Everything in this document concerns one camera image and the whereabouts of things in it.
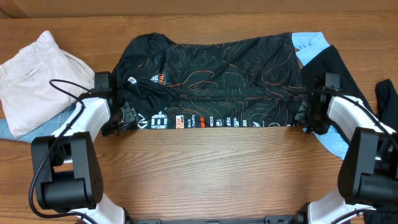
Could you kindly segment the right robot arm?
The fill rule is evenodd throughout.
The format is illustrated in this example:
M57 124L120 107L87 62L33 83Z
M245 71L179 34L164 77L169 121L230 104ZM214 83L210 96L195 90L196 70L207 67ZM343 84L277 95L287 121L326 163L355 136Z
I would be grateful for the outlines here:
M338 174L338 186L320 200L306 203L292 223L345 223L363 212L397 212L397 133L378 120L340 86L340 76L326 72L320 86L309 91L304 109L334 123L349 141Z

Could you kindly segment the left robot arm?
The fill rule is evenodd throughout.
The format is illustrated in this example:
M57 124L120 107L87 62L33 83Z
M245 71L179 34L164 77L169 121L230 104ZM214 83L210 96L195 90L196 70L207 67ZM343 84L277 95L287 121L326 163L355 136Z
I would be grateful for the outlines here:
M104 192L93 144L98 134L119 134L121 128L137 122L136 111L119 103L116 76L95 73L92 89L61 79L51 79L49 84L72 97L76 106L65 124L31 143L30 209L46 219L74 216L83 223L132 223L128 211Z

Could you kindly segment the black orange patterned jersey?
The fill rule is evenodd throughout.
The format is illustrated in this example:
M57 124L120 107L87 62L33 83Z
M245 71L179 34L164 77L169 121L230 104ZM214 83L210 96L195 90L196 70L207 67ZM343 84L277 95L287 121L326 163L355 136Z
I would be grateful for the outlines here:
M210 45L141 35L113 73L140 129L291 126L304 91L290 33Z

